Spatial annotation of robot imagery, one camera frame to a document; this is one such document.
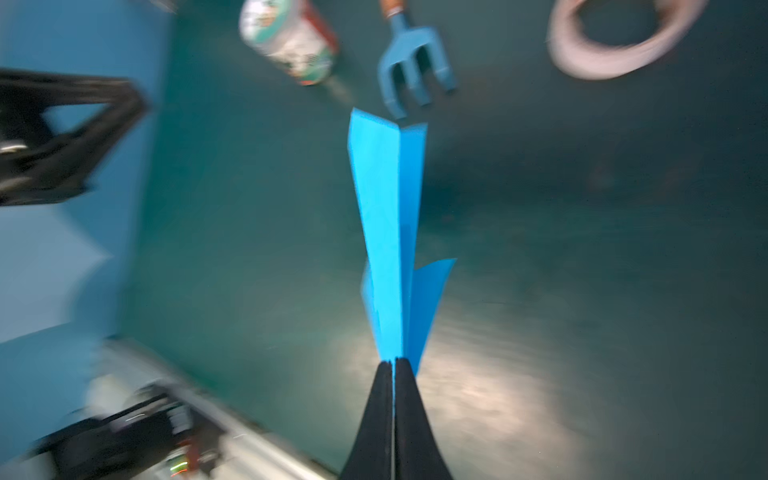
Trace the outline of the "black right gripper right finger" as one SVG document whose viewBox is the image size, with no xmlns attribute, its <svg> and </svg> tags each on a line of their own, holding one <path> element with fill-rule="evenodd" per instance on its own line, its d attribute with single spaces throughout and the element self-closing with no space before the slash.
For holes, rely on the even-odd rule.
<svg viewBox="0 0 768 480">
<path fill-rule="evenodd" d="M 435 441 L 411 363 L 395 363 L 395 478 L 452 480 Z"/>
</svg>

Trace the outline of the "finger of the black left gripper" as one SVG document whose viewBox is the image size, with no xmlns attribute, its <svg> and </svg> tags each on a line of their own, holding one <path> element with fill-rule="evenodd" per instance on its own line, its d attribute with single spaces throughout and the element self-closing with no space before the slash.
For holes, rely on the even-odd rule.
<svg viewBox="0 0 768 480">
<path fill-rule="evenodd" d="M 99 104 L 101 111 L 63 133 L 44 116 L 52 107 Z M 3 68 L 1 204 L 56 204 L 85 193 L 99 163 L 148 110 L 128 78 Z"/>
</svg>

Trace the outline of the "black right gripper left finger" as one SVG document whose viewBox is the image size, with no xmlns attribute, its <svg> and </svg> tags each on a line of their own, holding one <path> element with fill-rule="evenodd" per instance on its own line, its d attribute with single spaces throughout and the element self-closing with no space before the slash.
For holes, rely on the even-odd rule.
<svg viewBox="0 0 768 480">
<path fill-rule="evenodd" d="M 340 480 L 390 480 L 393 470 L 393 368 L 381 362 Z"/>
</svg>

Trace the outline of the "cyan paper sheet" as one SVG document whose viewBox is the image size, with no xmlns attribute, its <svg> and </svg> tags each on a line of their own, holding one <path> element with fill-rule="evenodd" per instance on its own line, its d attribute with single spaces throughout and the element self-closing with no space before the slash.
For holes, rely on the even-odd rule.
<svg viewBox="0 0 768 480">
<path fill-rule="evenodd" d="M 355 109 L 348 153 L 367 263 L 361 296 L 379 357 L 418 369 L 454 260 L 415 266 L 428 128 Z"/>
</svg>

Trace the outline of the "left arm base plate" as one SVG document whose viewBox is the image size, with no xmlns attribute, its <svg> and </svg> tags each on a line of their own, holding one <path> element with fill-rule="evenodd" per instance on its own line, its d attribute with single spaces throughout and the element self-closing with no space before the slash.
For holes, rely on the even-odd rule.
<svg viewBox="0 0 768 480">
<path fill-rule="evenodd" d="M 225 430 L 169 386 L 41 439 L 24 457 L 34 479 L 211 479 Z"/>
</svg>

